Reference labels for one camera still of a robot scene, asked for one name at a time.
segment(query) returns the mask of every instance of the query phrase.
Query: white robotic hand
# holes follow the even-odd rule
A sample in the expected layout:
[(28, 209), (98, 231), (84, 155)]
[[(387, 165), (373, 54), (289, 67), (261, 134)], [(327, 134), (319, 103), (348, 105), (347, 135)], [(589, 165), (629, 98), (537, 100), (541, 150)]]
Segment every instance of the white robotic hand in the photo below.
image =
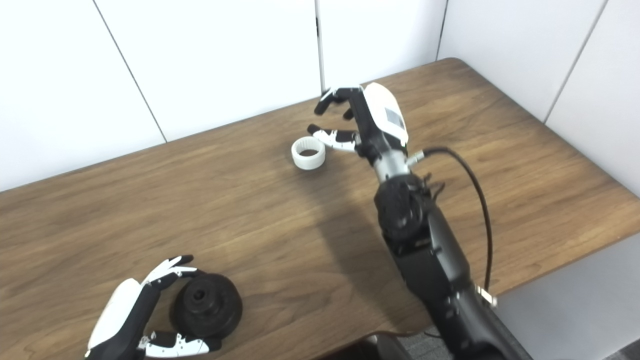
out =
[[(362, 95), (361, 99), (364, 101), (353, 101), (356, 95)], [(366, 88), (362, 86), (331, 88), (320, 98), (314, 112), (316, 115), (322, 115), (332, 102), (342, 103), (347, 100), (351, 107), (343, 115), (346, 120), (351, 120), (355, 116), (358, 127), (364, 127), (364, 130), (360, 130), (366, 131), (367, 135), (370, 135), (367, 129), (373, 126), (386, 136), (395, 138), (401, 147), (406, 145), (409, 135), (396, 98), (387, 88), (378, 83), (371, 83)], [(358, 114), (366, 119), (359, 119)], [(370, 140), (370, 136), (362, 139), (358, 131), (322, 129), (315, 124), (309, 125), (307, 131), (326, 146), (347, 152), (358, 152), (360, 144)]]
[(164, 260), (142, 283), (123, 281), (104, 308), (87, 346), (86, 360), (139, 360), (150, 357), (182, 357), (220, 349), (219, 339), (196, 339), (171, 332), (143, 336), (145, 326), (160, 298), (160, 291), (179, 277), (195, 277), (204, 272), (181, 266), (191, 255)]

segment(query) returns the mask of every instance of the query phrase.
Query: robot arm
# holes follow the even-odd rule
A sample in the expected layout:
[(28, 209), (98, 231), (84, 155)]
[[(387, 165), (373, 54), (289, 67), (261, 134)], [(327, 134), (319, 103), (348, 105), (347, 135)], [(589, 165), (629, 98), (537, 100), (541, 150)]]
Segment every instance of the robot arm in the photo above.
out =
[(164, 260), (142, 283), (134, 279), (123, 281), (113, 292), (93, 329), (86, 360), (139, 360), (150, 357), (182, 357), (204, 354), (220, 349), (220, 341), (192, 339), (178, 333), (143, 331), (160, 291), (171, 286), (179, 277), (202, 274), (197, 268), (181, 266), (193, 256), (177, 256)]
[[(387, 247), (409, 290), (417, 296), (438, 328), (455, 359), (517, 360), (511, 345), (488, 319), (480, 293), (470, 276), (470, 267), (444, 215), (435, 204), (425, 179), (412, 173), (411, 166), (430, 154), (407, 157), (408, 134), (393, 95), (372, 83), (367, 88), (331, 90), (347, 98), (358, 132), (355, 152), (369, 161), (380, 183), (374, 202)], [(316, 114), (327, 109), (325, 95)], [(332, 146), (321, 133), (311, 132)]]

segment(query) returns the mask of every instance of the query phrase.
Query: robotic finger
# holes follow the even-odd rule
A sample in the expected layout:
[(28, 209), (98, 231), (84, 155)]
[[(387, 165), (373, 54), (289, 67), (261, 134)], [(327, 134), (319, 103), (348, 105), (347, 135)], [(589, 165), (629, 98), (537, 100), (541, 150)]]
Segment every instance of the robotic finger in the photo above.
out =
[(315, 124), (309, 125), (307, 131), (326, 146), (346, 152), (356, 152), (356, 142), (360, 139), (358, 131), (322, 129)]

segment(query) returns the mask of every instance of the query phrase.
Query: cable connector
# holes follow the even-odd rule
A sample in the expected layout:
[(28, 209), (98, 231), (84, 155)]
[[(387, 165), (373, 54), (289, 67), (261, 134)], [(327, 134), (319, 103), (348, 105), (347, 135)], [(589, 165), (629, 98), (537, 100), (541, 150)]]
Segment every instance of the cable connector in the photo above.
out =
[(478, 294), (480, 294), (480, 296), (489, 303), (489, 305), (491, 305), (491, 307), (497, 307), (498, 306), (498, 298), (492, 296), (491, 294), (489, 294), (485, 289), (481, 288), (480, 286), (476, 285), (476, 291), (478, 292)]
[(408, 166), (409, 168), (412, 168), (415, 166), (415, 164), (422, 161), (422, 159), (424, 159), (424, 152), (423, 151), (416, 152), (415, 154), (411, 155), (406, 159), (406, 166)]

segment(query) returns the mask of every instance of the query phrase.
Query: black cable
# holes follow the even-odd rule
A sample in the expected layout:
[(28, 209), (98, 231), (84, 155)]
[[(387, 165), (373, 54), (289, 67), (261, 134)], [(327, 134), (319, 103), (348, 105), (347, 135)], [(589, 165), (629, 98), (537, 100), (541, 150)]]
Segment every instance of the black cable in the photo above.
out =
[(484, 193), (482, 192), (482, 188), (480, 187), (480, 183), (473, 170), (467, 162), (455, 151), (451, 150), (448, 147), (430, 147), (422, 150), (425, 158), (433, 154), (448, 154), (452, 156), (454, 159), (462, 165), (463, 168), (467, 171), (469, 178), (471, 178), (471, 182), (474, 184), (474, 188), (476, 188), (476, 192), (478, 194), (478, 198), (480, 199), (480, 205), (482, 206), (482, 214), (484, 216), (484, 227), (486, 229), (486, 273), (484, 274), (484, 289), (489, 291), (489, 283), (491, 282), (491, 266), (493, 263), (493, 234), (491, 231), (491, 219), (489, 217), (489, 208), (486, 205), (486, 199), (484, 198)]

